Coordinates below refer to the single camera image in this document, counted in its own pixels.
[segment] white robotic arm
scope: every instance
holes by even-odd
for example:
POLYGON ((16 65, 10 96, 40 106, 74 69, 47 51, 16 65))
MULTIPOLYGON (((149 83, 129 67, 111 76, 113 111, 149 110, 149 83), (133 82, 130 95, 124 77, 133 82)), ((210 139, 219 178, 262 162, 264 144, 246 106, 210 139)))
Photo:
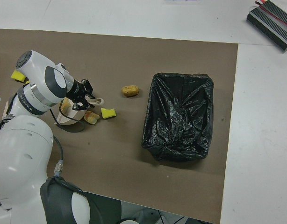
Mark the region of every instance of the white robotic arm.
POLYGON ((9 120, 0 126, 0 224, 88 224, 92 202, 82 191, 58 175, 47 179, 53 134, 37 117, 64 97, 74 102, 73 109, 84 110, 93 89, 35 51, 24 53, 16 69, 30 83, 9 102, 9 120))

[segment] bin covered with black bag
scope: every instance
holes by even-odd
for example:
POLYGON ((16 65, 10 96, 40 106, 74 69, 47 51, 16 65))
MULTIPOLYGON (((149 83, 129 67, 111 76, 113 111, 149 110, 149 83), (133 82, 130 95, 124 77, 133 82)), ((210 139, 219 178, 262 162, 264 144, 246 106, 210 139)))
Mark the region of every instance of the bin covered with black bag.
POLYGON ((142 146, 158 160, 204 159, 212 138, 213 81, 208 75, 154 75, 142 146))

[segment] brown table surface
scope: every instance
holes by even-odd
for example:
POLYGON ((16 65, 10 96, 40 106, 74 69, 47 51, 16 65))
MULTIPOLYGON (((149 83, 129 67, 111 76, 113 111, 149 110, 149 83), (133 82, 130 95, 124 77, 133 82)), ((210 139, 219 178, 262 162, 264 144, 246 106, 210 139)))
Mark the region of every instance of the brown table surface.
MULTIPOLYGON (((21 86, 10 79, 17 58, 30 49, 63 63, 75 79, 88 79, 104 107, 116 110, 115 118, 100 119, 81 133, 57 128, 50 113, 41 116, 64 148, 67 181, 96 194, 220 222, 237 44, 0 29, 0 114, 21 86), (207 73, 213 79, 214 131, 206 159, 158 162, 141 147, 149 88, 158 72, 207 73), (132 84, 139 95, 124 97, 121 88, 132 84)), ((98 107, 94 111, 100 114, 98 107)), ((58 158, 55 145, 48 175, 58 158)))

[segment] black power supply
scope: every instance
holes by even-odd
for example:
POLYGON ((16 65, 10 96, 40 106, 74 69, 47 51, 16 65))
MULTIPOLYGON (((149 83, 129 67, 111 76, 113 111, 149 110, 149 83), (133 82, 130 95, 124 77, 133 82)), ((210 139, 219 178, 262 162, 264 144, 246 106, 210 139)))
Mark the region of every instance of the black power supply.
POLYGON ((270 0, 251 10, 247 21, 287 51, 287 13, 270 0))

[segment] cable connector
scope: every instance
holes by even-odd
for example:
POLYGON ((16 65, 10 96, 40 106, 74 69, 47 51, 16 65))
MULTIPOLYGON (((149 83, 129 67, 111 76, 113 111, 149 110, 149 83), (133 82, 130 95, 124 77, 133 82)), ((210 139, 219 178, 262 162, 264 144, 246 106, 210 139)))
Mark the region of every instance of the cable connector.
POLYGON ((64 168, 64 161, 59 160, 54 169, 54 176, 60 176, 64 168))

